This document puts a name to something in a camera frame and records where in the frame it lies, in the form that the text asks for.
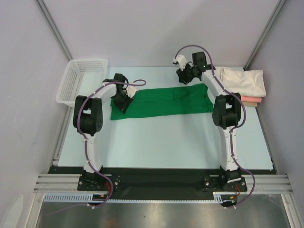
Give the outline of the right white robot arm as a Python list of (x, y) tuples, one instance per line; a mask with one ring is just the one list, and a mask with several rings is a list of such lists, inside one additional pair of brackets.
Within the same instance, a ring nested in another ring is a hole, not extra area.
[(198, 78), (215, 98), (212, 120), (219, 130), (222, 151), (215, 187), (224, 191), (233, 191), (242, 178), (236, 153), (236, 131), (240, 126), (241, 109), (244, 107), (240, 100), (241, 96), (224, 85), (215, 67), (207, 64), (204, 52), (192, 54), (192, 63), (189, 63), (185, 56), (176, 54), (173, 63), (179, 65), (176, 71), (179, 82), (188, 84), (194, 78)]

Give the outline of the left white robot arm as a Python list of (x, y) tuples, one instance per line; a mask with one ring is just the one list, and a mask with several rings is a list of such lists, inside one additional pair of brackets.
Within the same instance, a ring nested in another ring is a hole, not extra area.
[(111, 179), (101, 173), (103, 167), (97, 155), (97, 134), (103, 127), (103, 104), (113, 101), (123, 114), (139, 91), (137, 84), (123, 74), (116, 73), (113, 79), (105, 79), (90, 95), (78, 95), (75, 99), (73, 126), (81, 135), (85, 149), (85, 164), (79, 178), (79, 191), (97, 191), (104, 185), (111, 189)]

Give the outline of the green t shirt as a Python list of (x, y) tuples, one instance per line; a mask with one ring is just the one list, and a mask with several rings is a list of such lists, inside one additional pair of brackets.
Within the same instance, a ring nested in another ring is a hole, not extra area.
[(140, 90), (123, 113), (111, 102), (111, 120), (149, 118), (179, 114), (202, 114), (213, 111), (205, 84)]

